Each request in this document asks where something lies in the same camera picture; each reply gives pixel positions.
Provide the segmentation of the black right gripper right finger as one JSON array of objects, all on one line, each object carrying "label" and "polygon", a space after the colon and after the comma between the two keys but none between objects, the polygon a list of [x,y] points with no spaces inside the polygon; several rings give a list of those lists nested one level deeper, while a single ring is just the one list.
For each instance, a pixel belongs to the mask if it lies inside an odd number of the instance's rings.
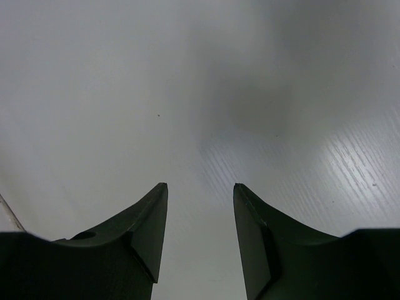
[{"label": "black right gripper right finger", "polygon": [[239,183],[233,204],[248,299],[399,298],[398,229],[332,236]]}]

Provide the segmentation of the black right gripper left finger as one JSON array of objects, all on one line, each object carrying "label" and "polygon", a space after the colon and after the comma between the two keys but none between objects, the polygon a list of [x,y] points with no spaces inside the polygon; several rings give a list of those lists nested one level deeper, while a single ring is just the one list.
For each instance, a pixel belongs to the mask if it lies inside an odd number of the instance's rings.
[{"label": "black right gripper left finger", "polygon": [[1,234],[2,299],[150,299],[159,278],[168,186],[71,239]]}]

